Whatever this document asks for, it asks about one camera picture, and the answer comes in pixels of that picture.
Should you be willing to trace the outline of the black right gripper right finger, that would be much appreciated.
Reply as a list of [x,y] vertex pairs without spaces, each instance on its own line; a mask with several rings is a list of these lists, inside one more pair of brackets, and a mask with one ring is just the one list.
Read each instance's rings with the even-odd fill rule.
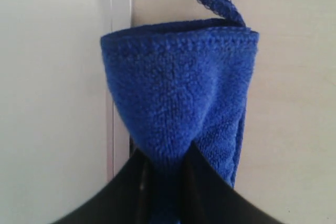
[[181,223],[281,224],[234,191],[195,143],[184,157],[181,179]]

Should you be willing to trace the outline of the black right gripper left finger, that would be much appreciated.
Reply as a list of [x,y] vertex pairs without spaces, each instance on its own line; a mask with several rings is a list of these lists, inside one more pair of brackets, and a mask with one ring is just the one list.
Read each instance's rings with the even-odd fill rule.
[[152,208],[152,178],[152,165],[141,151],[136,150],[106,187],[55,223],[149,223]]

